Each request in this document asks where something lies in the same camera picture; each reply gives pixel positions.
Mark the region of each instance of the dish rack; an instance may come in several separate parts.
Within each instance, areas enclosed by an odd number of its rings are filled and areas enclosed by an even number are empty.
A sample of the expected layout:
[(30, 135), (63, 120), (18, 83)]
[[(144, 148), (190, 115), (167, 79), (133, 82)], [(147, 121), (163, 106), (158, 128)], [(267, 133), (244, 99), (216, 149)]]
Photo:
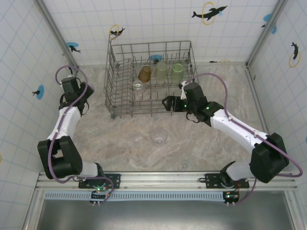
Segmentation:
[[(163, 81), (155, 80), (153, 73), (158, 61), (167, 64), (168, 75)], [(180, 96), (179, 82), (170, 79), (170, 71), (175, 63), (184, 67), (183, 80), (197, 74), (191, 41), (151, 42), (113, 45), (109, 39), (106, 60), (104, 93), (105, 105), (115, 116), (129, 114), (158, 114), (166, 111), (162, 100), (169, 95)], [(151, 78), (144, 83), (143, 92), (135, 91), (133, 82), (138, 79), (142, 67), (151, 68)]]

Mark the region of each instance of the gray marble surface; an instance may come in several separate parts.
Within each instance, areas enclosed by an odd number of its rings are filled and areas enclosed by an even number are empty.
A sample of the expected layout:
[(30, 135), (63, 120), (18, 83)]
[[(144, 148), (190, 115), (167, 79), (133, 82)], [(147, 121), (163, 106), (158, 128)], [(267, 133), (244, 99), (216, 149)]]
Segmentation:
[[(220, 170), (231, 161), (250, 157), (231, 137), (205, 124), (188, 121), (182, 113), (133, 118), (124, 115), (112, 120), (104, 105), (104, 69), (84, 71), (95, 92), (89, 99), (90, 109), (80, 119), (73, 137), (83, 160), (98, 162), (105, 171), (206, 171)], [(197, 65), (197, 71), (220, 75), (229, 90), (228, 111), (261, 130), (244, 66)], [(200, 85), (208, 100), (224, 104), (224, 88), (216, 78), (204, 76)], [(155, 144), (150, 138), (157, 127), (168, 134), (163, 144)]]

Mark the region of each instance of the metal wire basket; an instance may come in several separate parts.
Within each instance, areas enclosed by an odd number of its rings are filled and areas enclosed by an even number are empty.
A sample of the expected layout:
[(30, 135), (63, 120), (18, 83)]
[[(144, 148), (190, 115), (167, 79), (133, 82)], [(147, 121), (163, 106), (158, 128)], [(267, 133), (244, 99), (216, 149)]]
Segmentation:
[[(184, 67), (183, 80), (190, 79), (197, 74), (195, 59), (190, 41), (151, 42), (137, 44), (112, 45), (109, 39), (106, 78), (104, 93), (105, 105), (111, 117), (122, 117), (129, 114), (131, 117), (138, 114), (170, 113), (166, 111), (162, 100), (169, 95), (180, 96), (178, 81), (170, 79), (170, 70), (175, 63)], [(167, 79), (155, 80), (153, 70), (159, 61), (165, 62), (168, 67)], [(133, 82), (138, 79), (142, 67), (151, 68), (151, 78), (145, 83), (142, 93), (134, 90)]]

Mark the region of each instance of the amber glass cup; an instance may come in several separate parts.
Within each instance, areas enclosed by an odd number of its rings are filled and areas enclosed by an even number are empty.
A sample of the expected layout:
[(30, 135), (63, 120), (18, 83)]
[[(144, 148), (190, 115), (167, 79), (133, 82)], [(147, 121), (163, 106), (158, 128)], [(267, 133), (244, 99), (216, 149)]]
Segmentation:
[(149, 66), (144, 66), (139, 73), (139, 80), (143, 83), (147, 83), (150, 80), (151, 71)]

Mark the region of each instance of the metal corner post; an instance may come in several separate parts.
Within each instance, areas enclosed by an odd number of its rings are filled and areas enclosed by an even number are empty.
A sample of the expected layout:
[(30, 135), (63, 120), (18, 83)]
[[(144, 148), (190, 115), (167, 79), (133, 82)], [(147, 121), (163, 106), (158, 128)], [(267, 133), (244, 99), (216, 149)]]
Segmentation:
[(72, 66), (78, 66), (76, 60), (73, 58), (69, 48), (66, 45), (66, 42), (63, 36), (61, 35), (57, 25), (53, 21), (51, 14), (49, 10), (47, 9), (43, 0), (33, 0), (33, 1), (34, 1), (34, 4), (40, 10), (43, 18), (46, 20), (47, 25), (49, 26), (52, 34), (54, 35), (56, 41), (58, 42), (58, 45), (61, 47), (61, 50), (63, 51), (63, 54), (66, 57), (68, 63)]
[(271, 31), (273, 30), (274, 26), (276, 25), (277, 19), (279, 18), (280, 14), (283, 12), (284, 7), (286, 6), (288, 0), (279, 0), (268, 23), (266, 24), (263, 33), (261, 34), (260, 38), (258, 39), (248, 61), (246, 62), (247, 68), (249, 68), (253, 62), (256, 60), (261, 48), (263, 47), (265, 41), (269, 37)]

